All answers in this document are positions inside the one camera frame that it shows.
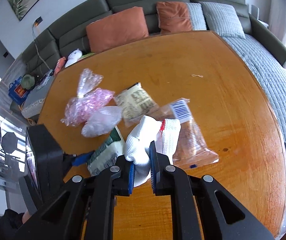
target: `sofa armrest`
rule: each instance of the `sofa armrest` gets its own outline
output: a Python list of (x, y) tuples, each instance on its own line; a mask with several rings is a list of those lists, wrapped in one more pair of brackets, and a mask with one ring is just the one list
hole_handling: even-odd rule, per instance
[(286, 47), (283, 43), (251, 14), (250, 21), (252, 36), (272, 54), (282, 67), (286, 68)]

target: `barcode label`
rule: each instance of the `barcode label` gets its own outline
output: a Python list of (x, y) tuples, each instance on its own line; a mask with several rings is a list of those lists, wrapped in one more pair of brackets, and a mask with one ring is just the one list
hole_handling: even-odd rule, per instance
[(117, 153), (113, 153), (111, 157), (103, 164), (104, 168), (106, 169), (108, 167), (114, 166), (116, 163), (117, 157), (118, 157)]
[(190, 121), (192, 119), (192, 114), (187, 106), (185, 100), (179, 100), (170, 104), (172, 112), (176, 119), (180, 120), (180, 123)]

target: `silver screw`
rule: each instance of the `silver screw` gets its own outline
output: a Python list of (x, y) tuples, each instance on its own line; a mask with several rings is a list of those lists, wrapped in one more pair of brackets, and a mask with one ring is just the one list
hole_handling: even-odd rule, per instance
[(204, 181), (206, 182), (212, 182), (213, 181), (213, 177), (211, 175), (205, 175), (203, 177)]
[(111, 168), (110, 168), (110, 171), (111, 172), (118, 172), (120, 170), (120, 167), (119, 166), (112, 166)]
[(169, 172), (175, 171), (175, 167), (172, 166), (172, 165), (167, 165), (167, 166), (165, 167), (165, 169), (166, 169), (167, 171), (169, 171)]
[(80, 175), (75, 175), (73, 178), (72, 178), (72, 181), (73, 182), (80, 182), (82, 180), (82, 177)]

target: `white label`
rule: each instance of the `white label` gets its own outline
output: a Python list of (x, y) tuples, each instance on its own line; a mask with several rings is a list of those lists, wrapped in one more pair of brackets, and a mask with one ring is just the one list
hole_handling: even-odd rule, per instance
[(192, 119), (192, 114), (187, 106), (185, 100), (179, 100), (170, 104), (172, 112), (176, 119), (180, 120), (180, 123), (190, 121)]

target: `wood grain tabletop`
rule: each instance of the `wood grain tabletop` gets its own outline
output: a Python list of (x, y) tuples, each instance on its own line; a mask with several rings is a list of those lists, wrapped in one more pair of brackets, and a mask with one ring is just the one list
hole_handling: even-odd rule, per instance
[[(120, 93), (136, 82), (160, 106), (188, 98), (193, 117), (219, 162), (187, 170), (212, 175), (274, 236), (286, 205), (286, 155), (272, 107), (259, 83), (237, 54), (215, 33), (194, 31), (155, 36), (86, 58), (58, 74), (40, 114), (68, 154), (96, 149), (106, 138), (84, 138), (82, 126), (66, 127), (60, 119), (76, 96), (84, 68), (104, 76), (99, 87)], [(118, 125), (124, 139), (133, 126)], [(86, 165), (73, 175), (88, 177)], [(154, 196), (151, 183), (117, 197), (113, 239), (172, 239), (169, 196)]]

